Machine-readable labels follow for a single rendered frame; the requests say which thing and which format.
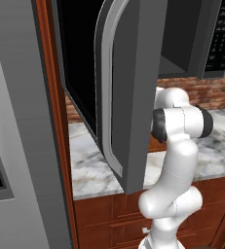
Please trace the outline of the brown wooden base cupboards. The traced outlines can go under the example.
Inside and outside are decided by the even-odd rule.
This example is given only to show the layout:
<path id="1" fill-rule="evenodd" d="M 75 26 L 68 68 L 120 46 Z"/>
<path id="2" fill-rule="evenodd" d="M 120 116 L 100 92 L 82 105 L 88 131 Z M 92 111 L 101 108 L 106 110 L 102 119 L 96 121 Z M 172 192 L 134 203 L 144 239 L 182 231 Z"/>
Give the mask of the brown wooden base cupboards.
<path id="1" fill-rule="evenodd" d="M 203 195 L 203 207 L 179 227 L 177 238 L 186 249 L 209 245 L 225 215 L 225 177 L 193 184 Z M 76 200 L 80 249 L 137 249 L 151 221 L 139 212 L 139 194 Z"/>

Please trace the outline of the dark grey microwave door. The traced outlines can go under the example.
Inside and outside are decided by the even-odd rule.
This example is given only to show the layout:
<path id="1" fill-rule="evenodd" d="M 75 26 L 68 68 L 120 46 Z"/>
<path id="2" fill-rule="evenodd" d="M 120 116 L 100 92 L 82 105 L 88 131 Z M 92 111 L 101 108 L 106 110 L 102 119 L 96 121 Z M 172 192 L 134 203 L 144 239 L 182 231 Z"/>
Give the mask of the dark grey microwave door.
<path id="1" fill-rule="evenodd" d="M 52 0 L 60 82 L 102 154 L 101 39 L 112 2 Z M 127 194 L 143 188 L 167 8 L 130 0 L 113 41 L 111 142 L 122 176 L 110 168 Z"/>

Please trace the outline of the brown wooden side panel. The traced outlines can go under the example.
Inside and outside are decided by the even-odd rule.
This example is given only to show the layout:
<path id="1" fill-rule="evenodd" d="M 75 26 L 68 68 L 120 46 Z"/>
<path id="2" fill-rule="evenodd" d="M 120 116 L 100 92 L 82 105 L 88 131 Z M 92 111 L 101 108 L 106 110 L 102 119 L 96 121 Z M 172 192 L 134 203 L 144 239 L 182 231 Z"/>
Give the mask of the brown wooden side panel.
<path id="1" fill-rule="evenodd" d="M 56 131 L 56 147 L 60 163 L 60 180 L 63 187 L 67 220 L 70 228 L 72 247 L 73 249 L 80 249 L 72 194 L 69 132 L 65 93 L 61 86 L 57 61 L 52 0 L 35 0 L 35 2 L 39 19 L 43 55 L 46 65 L 54 126 Z"/>

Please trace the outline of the dark grey microwave oven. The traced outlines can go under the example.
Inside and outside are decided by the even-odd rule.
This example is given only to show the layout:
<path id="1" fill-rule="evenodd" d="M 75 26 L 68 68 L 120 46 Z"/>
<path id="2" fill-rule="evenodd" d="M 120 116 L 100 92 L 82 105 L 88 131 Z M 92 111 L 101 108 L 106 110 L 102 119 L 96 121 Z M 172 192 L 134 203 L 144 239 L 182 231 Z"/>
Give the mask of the dark grey microwave oven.
<path id="1" fill-rule="evenodd" d="M 225 75 L 225 0 L 168 0 L 159 77 Z"/>

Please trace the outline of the grey fridge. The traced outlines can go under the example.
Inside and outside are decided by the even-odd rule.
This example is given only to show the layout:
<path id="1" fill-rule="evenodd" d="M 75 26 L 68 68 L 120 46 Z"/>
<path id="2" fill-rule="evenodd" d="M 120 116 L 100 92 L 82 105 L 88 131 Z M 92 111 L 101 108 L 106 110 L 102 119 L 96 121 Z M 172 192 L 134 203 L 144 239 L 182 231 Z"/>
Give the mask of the grey fridge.
<path id="1" fill-rule="evenodd" d="M 0 249 L 73 249 L 35 0 L 0 0 Z"/>

